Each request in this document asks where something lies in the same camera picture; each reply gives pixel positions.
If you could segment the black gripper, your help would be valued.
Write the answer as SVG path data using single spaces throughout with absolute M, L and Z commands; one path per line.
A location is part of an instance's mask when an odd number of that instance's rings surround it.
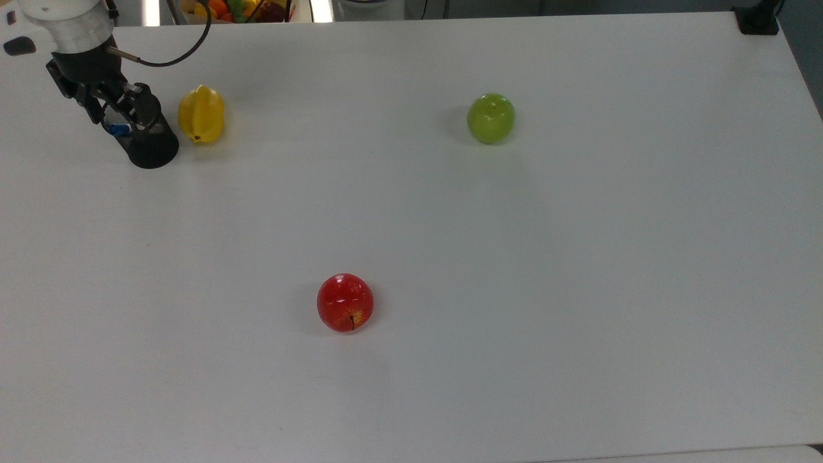
M 54 53 L 46 69 L 64 97 L 75 99 L 105 130 L 129 130 L 129 122 L 150 128 L 159 120 L 161 104 L 150 87 L 127 83 L 122 59 L 112 53 Z M 121 106 L 129 121 L 109 104 Z

